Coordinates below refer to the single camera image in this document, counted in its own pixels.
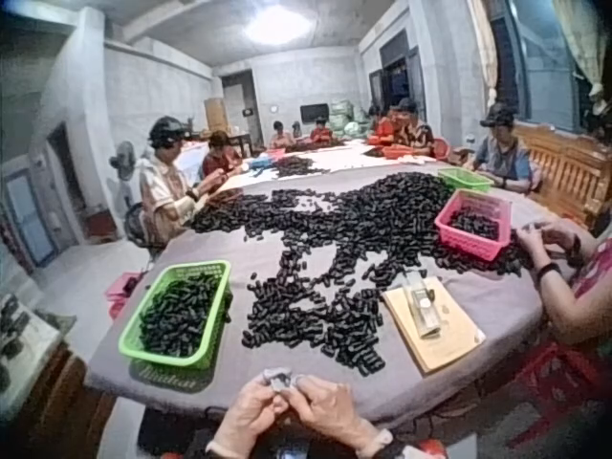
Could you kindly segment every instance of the pile of black parts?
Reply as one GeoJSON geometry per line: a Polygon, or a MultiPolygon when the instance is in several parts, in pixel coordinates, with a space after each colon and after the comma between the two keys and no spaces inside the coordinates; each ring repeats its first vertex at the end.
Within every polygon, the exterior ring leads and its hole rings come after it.
{"type": "Polygon", "coordinates": [[[521,265],[527,262],[515,241],[491,263],[442,245],[434,220],[451,194],[452,189],[438,178],[401,173],[341,194],[280,189],[273,191],[272,199],[243,195],[222,207],[205,208],[195,216],[192,227],[197,232],[244,227],[245,240],[261,239],[264,231],[283,231],[286,250],[276,277],[248,287],[256,300],[243,344],[252,348],[280,341],[295,347],[308,341],[365,376],[384,367],[373,347],[378,342],[377,329],[383,325],[380,292],[393,285],[398,274],[420,267],[420,255],[460,273],[520,275],[521,265]],[[300,207],[300,199],[309,200],[314,210],[300,207]],[[304,275],[303,256],[334,243],[337,253],[329,270],[315,278],[304,275]],[[386,252],[384,261],[370,264],[361,275],[360,281],[370,280],[375,287],[352,293],[357,262],[367,261],[369,252],[386,252]],[[321,295],[318,285],[334,285],[334,299],[321,295]],[[312,307],[295,306],[301,300],[309,300],[312,307]]]}
{"type": "Polygon", "coordinates": [[[448,225],[456,230],[469,232],[492,241],[499,240],[499,223],[479,215],[470,208],[462,208],[454,212],[448,225]]]}
{"type": "Polygon", "coordinates": [[[153,304],[141,314],[144,350],[171,357],[189,357],[200,347],[210,306],[219,279],[193,275],[172,281],[153,296],[153,304]]]}
{"type": "Polygon", "coordinates": [[[310,175],[329,172],[327,169],[317,169],[313,167],[313,160],[288,156],[281,158],[270,166],[270,169],[278,171],[278,177],[291,177],[292,175],[310,175]]]}

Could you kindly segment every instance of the red shirt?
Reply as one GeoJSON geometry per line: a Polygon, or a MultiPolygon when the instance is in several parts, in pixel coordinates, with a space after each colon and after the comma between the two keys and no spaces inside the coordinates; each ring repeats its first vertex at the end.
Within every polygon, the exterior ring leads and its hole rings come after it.
{"type": "Polygon", "coordinates": [[[377,137],[389,137],[395,135],[395,127],[389,118],[383,118],[376,126],[377,137]]]}
{"type": "Polygon", "coordinates": [[[332,139],[332,131],[327,127],[318,127],[310,134],[310,139],[314,142],[327,142],[332,139]]]}
{"type": "Polygon", "coordinates": [[[204,177],[217,169],[223,169],[226,173],[232,172],[237,166],[242,164],[242,157],[231,146],[226,146],[223,155],[213,156],[210,153],[204,158],[202,171],[204,177]]]}

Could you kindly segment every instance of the round table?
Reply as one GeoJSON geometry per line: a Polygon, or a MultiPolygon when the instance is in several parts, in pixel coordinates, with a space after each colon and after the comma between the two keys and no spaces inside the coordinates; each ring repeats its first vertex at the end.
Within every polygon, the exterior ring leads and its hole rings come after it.
{"type": "MultiPolygon", "coordinates": [[[[250,185],[245,192],[270,194],[273,189],[280,188],[342,192],[371,184],[391,173],[421,171],[435,174],[439,167],[438,164],[393,164],[355,168],[291,181],[267,181],[250,185]]],[[[503,190],[492,190],[492,194],[513,202],[514,227],[549,215],[544,208],[524,196],[503,190]]],[[[381,342],[376,346],[386,361],[386,367],[367,378],[357,370],[340,366],[323,356],[319,349],[311,349],[307,342],[295,349],[279,343],[247,349],[242,346],[241,338],[254,302],[247,284],[253,272],[258,272],[259,278],[275,275],[283,245],[281,233],[267,232],[264,240],[249,239],[247,242],[243,240],[244,235],[242,229],[232,233],[216,231],[207,234],[190,230],[172,241],[139,284],[89,362],[87,383],[149,406],[194,414],[211,406],[229,406],[242,385],[254,375],[265,368],[288,366],[296,374],[313,374],[330,381],[350,383],[362,416],[381,426],[399,426],[482,376],[503,360],[541,318],[541,301],[525,270],[520,278],[495,273],[459,274],[441,270],[432,259],[423,258],[429,275],[442,277],[450,294],[487,337],[482,345],[446,368],[424,376],[386,308],[382,308],[384,326],[379,330],[381,342]],[[232,322],[224,328],[212,371],[186,371],[180,378],[171,372],[164,376],[159,374],[160,369],[122,356],[118,348],[119,337],[142,299],[145,287],[168,265],[215,259],[231,263],[229,285],[234,300],[229,310],[232,322]]],[[[335,251],[334,245],[313,250],[307,258],[306,275],[314,277],[326,271],[335,251]]],[[[358,263],[355,289],[370,286],[369,282],[361,281],[360,276],[370,263],[358,263]]]]}

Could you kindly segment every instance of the small gray object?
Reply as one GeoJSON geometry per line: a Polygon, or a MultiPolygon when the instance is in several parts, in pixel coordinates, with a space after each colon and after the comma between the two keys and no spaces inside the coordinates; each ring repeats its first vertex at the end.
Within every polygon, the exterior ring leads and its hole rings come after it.
{"type": "Polygon", "coordinates": [[[288,389],[292,383],[291,368],[271,368],[264,370],[264,380],[270,383],[274,392],[288,389]]]}

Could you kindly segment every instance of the green basket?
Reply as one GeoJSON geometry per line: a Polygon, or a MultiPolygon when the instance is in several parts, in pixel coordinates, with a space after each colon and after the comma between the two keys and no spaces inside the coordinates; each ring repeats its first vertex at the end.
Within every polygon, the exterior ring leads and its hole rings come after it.
{"type": "Polygon", "coordinates": [[[185,263],[167,267],[155,279],[153,285],[148,290],[136,311],[127,323],[125,330],[119,340],[119,352],[133,359],[142,361],[152,361],[163,365],[171,366],[194,366],[197,368],[208,368],[214,352],[216,350],[216,339],[218,338],[219,328],[223,326],[224,296],[226,294],[228,280],[230,278],[231,265],[227,261],[208,261],[204,263],[185,263]],[[213,275],[219,280],[217,292],[212,301],[212,306],[208,313],[207,324],[204,327],[202,341],[198,350],[189,357],[170,357],[162,354],[146,352],[141,343],[141,314],[153,304],[153,297],[165,290],[173,281],[187,279],[193,275],[205,273],[213,275]]]}
{"type": "Polygon", "coordinates": [[[453,188],[473,189],[486,193],[493,185],[492,180],[461,167],[442,169],[438,171],[438,176],[453,188]]]}

